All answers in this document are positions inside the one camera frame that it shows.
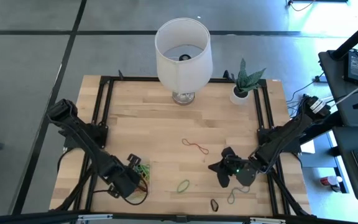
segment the white lampshade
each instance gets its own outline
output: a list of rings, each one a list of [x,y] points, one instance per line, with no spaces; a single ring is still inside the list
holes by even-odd
[[[183,61],[164,56],[170,49],[187,45],[202,49],[202,52]],[[158,79],[165,88],[175,93],[196,92],[211,78],[211,37],[208,29],[194,19],[174,19],[159,28],[155,35],[155,51]]]

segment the desk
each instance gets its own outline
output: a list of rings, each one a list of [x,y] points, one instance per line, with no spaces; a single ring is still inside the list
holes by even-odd
[[[352,151],[358,149],[358,128],[335,127],[333,133],[349,175],[354,195],[358,199],[358,167],[352,155]]]
[[[328,52],[320,52],[318,56],[334,99],[338,99],[357,88],[355,84],[343,80],[342,77],[346,72],[343,61],[334,61]],[[356,103],[358,103],[358,94],[350,96],[337,105],[345,126],[358,126],[358,110],[353,109],[353,105]]]
[[[76,106],[78,117],[86,123],[91,121],[99,80],[100,76],[96,75],[86,75],[83,79]],[[220,161],[225,146],[231,146],[241,157],[248,157],[257,147],[259,124],[254,94],[250,92],[246,105],[234,105],[229,100],[232,85],[209,83],[196,93],[192,104],[178,106],[171,99],[172,93],[159,82],[114,82],[105,150],[125,164],[130,153],[142,158],[143,163],[150,163],[150,194],[142,205],[132,206],[121,198],[97,193],[91,210],[143,214],[271,215],[265,175],[257,176],[248,194],[236,193],[236,202],[230,205],[226,199],[231,189],[240,187],[240,184],[233,177],[229,187],[222,188],[216,173],[207,168]],[[283,125],[289,115],[282,83],[267,80],[267,87],[274,123]],[[208,148],[209,154],[205,156],[195,147],[184,146],[182,138]],[[310,212],[300,163],[291,154],[282,154],[281,158],[289,191],[303,209]],[[63,158],[50,208],[59,206],[76,185],[82,160],[82,150],[74,150]],[[178,194],[177,186],[184,179],[190,180],[190,186],[186,192]],[[107,189],[107,186],[98,180],[95,190],[102,189]],[[279,211],[283,213],[277,186],[275,191]],[[85,187],[81,208],[85,204],[86,192]],[[212,198],[219,204],[218,212],[213,212],[210,207]]]

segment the wooden table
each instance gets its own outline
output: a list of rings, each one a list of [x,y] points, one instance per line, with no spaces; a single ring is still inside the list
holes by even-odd
[[[78,117],[86,123],[91,121],[99,81],[100,76],[97,75],[83,78],[76,105]],[[91,210],[112,213],[271,215],[266,175],[257,176],[249,193],[236,192],[236,201],[230,205],[227,197],[233,187],[241,186],[240,183],[232,177],[229,187],[222,188],[216,173],[207,168],[220,161],[225,146],[231,146],[236,154],[246,158],[258,145],[254,94],[250,92],[246,105],[234,105],[229,99],[232,86],[232,83],[209,83],[196,93],[192,104],[178,106],[172,101],[172,93],[160,82],[114,82],[105,150],[125,164],[130,153],[142,158],[142,162],[150,163],[150,193],[139,206],[129,205],[123,199],[113,198],[104,192],[96,193]],[[274,123],[283,125],[289,116],[282,83],[267,80],[267,87]],[[263,102],[261,90],[259,95]],[[267,126],[263,103],[262,111]],[[202,154],[195,146],[183,145],[183,138],[208,148],[209,154]],[[82,150],[74,150],[63,158],[50,208],[59,206],[76,185],[83,155]],[[300,163],[291,154],[283,153],[281,158],[289,191],[303,209],[310,212]],[[178,194],[178,184],[185,179],[190,181],[190,186]],[[95,190],[107,188],[99,179]],[[277,186],[275,191],[279,211],[283,213]],[[82,208],[85,206],[86,193],[87,188],[83,192]],[[211,209],[209,202],[212,198],[219,204],[218,212]]]

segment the concrete floor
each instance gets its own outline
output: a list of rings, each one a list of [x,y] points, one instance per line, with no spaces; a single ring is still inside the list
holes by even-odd
[[[71,30],[80,2],[0,0],[0,30]],[[306,4],[296,3],[295,7]],[[221,77],[226,69],[237,71],[244,57],[248,70],[267,67],[265,78],[281,79],[289,100],[295,90],[321,73],[317,53],[335,49],[357,30],[358,0],[316,2],[301,12],[285,7],[284,0],[89,0],[80,30],[157,30],[176,17],[198,19],[209,30],[307,34],[297,37],[282,32],[275,36],[211,38],[214,77]],[[152,35],[77,36],[58,100],[76,101],[83,75],[117,75],[120,69],[127,76],[155,76],[153,41]],[[5,144],[0,151],[0,215],[10,212],[67,42],[67,35],[0,35],[0,142]],[[298,94],[302,93],[330,95],[326,84],[315,84]],[[57,129],[49,127],[24,212],[47,211],[62,145],[63,138]],[[358,222],[356,215],[345,215],[356,203],[354,195],[338,195],[315,186],[315,178],[324,175],[319,169],[304,172],[315,215]]]

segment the lamp base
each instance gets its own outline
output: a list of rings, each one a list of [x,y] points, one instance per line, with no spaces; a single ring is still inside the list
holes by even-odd
[[[196,97],[196,93],[179,94],[179,93],[172,92],[173,101],[181,106],[189,105],[191,102],[193,102],[195,97]]]

